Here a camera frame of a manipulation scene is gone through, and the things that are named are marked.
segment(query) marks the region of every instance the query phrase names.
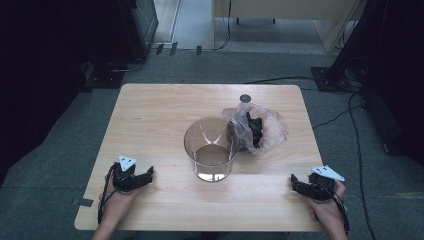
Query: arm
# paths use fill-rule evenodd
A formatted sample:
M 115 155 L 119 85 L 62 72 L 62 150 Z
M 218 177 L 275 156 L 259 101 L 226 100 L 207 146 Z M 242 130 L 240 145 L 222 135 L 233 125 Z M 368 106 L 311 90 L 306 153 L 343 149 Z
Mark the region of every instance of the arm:
M 93 240 L 111 239 L 113 233 L 118 228 L 119 223 L 127 215 L 134 199 L 140 192 L 140 188 L 132 190 L 129 194 L 122 194 L 119 191 L 110 196 L 103 209 L 103 219 L 94 233 Z M 109 179 L 107 192 L 114 191 L 112 178 Z
M 337 190 L 336 194 L 343 199 L 346 187 L 339 181 L 335 181 Z M 345 229 L 343 226 L 342 216 L 337 209 L 336 204 L 332 201 L 315 201 L 311 198 L 306 198 L 309 206 L 311 207 L 311 214 L 313 217 L 318 217 L 321 225 L 327 232 L 331 240 L 347 240 Z

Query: wooden desk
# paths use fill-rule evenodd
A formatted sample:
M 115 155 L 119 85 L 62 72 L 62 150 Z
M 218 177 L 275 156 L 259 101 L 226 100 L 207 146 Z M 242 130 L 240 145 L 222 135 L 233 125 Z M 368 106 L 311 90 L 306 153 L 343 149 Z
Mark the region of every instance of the wooden desk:
M 197 119 L 221 116 L 239 96 L 279 112 L 288 139 L 265 154 L 240 152 L 232 173 L 208 183 L 194 175 L 184 150 L 184 134 Z M 321 231 L 303 198 L 291 190 L 289 176 L 307 182 L 322 166 L 312 127 L 297 86 L 127 84 L 113 111 L 75 226 L 97 227 L 98 195 L 104 176 L 119 154 L 135 157 L 136 174 L 155 168 L 121 224 L 123 230 Z
M 215 18 L 228 17 L 230 0 L 212 1 L 212 48 L 215 48 Z M 359 2 L 360 0 L 231 0 L 231 18 L 314 20 L 325 51 L 332 52 L 346 24 L 354 16 Z

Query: plastic bag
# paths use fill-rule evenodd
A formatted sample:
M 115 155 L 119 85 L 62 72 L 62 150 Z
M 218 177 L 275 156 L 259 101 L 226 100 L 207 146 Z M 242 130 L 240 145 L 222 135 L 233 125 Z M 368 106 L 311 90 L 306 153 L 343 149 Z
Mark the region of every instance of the plastic bag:
M 262 134 L 259 148 L 253 144 L 253 132 L 249 127 L 246 114 L 252 119 L 262 118 Z M 226 108 L 222 117 L 234 125 L 234 131 L 240 138 L 240 149 L 246 147 L 255 156 L 262 156 L 287 139 L 289 134 L 283 117 L 276 111 L 253 103 L 241 102 L 237 108 Z

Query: floor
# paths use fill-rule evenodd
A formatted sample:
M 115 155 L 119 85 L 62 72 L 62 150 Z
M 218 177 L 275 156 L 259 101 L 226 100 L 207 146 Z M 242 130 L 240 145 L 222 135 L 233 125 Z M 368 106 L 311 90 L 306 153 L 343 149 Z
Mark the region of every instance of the floor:
M 159 26 L 154 39 L 155 44 L 164 43 L 171 47 L 178 42 L 178 49 L 212 49 L 211 40 L 211 0 L 154 0 Z M 227 24 L 230 26 L 230 41 L 222 51 L 233 52 L 279 52 L 298 54 L 326 53 L 316 33 L 312 21 L 280 20 L 273 24 L 271 19 L 215 19 L 215 48 L 223 46 L 227 36 Z M 348 38 L 354 22 L 346 27 Z M 330 54 L 338 54 L 335 49 Z

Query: wooden table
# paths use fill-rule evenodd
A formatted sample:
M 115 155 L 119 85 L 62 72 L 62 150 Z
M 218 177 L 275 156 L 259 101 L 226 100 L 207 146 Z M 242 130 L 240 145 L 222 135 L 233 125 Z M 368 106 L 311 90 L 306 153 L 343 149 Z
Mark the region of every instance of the wooden table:
M 361 14 L 356 12 L 363 9 L 363 6 L 358 8 L 360 1 L 231 0 L 231 18 L 313 20 L 325 51 L 330 53 L 346 24 Z M 229 4 L 230 0 L 212 0 L 212 48 L 215 48 L 215 18 L 227 18 Z
M 242 94 L 279 112 L 288 139 L 262 157 L 240 152 L 226 179 L 204 182 L 190 167 L 184 134 L 195 120 L 237 107 Z M 80 207 L 77 229 L 96 229 L 104 176 L 120 154 L 138 159 L 136 174 L 155 168 L 121 230 L 321 231 L 289 181 L 293 173 L 307 182 L 310 168 L 322 166 L 297 86 L 124 85 L 84 194 L 95 201 Z

